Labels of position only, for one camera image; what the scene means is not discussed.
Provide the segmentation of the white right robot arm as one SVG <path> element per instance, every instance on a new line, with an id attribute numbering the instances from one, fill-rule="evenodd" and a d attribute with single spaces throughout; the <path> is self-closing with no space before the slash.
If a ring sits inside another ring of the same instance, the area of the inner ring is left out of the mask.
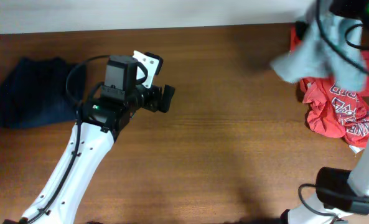
<path id="1" fill-rule="evenodd" d="M 333 76 L 339 94 L 362 91 L 369 69 L 362 58 L 361 32 L 369 29 L 369 1 L 315 1 L 304 16 L 308 29 L 302 42 L 271 64 L 285 81 Z M 281 223 L 345 223 L 353 214 L 369 214 L 369 139 L 354 170 L 323 167 L 315 193 L 286 210 Z"/>

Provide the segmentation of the light blue-grey t-shirt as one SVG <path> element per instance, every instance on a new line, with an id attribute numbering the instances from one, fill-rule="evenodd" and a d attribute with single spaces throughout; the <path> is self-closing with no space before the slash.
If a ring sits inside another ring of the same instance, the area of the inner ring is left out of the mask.
<path id="1" fill-rule="evenodd" d="M 349 91 L 362 91 L 365 89 L 367 75 L 342 59 L 320 36 L 315 18 L 316 10 L 320 12 L 320 21 L 328 40 L 351 61 L 366 67 L 361 51 L 345 41 L 345 31 L 360 21 L 336 16 L 329 11 L 332 3 L 325 0 L 320 2 L 320 7 L 316 3 L 311 5 L 302 18 L 309 24 L 303 40 L 295 49 L 274 59 L 271 67 L 280 78 L 289 83 L 307 77 L 334 77 L 337 86 Z"/>

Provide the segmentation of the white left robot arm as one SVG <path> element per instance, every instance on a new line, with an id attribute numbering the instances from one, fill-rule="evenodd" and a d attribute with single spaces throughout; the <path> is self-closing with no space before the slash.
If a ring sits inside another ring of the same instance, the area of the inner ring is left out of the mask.
<path id="1" fill-rule="evenodd" d="M 125 101 L 89 97 L 78 109 L 78 119 L 62 157 L 20 223 L 73 223 L 97 167 L 132 115 L 141 108 L 168 112 L 174 93 L 174 87 L 169 85 L 138 85 Z"/>

